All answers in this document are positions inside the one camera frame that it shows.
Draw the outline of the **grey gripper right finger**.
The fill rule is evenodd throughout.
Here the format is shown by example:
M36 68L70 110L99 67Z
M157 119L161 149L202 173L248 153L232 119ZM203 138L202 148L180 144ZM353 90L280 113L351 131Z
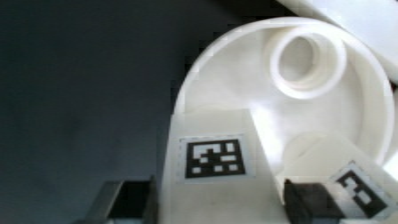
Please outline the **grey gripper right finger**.
M321 183L287 179L283 199L292 224L340 224L346 215Z

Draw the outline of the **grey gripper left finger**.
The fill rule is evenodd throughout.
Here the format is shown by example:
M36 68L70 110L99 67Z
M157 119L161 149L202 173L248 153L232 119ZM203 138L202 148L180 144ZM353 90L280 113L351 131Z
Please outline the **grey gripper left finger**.
M109 181L74 224L159 224L157 179Z

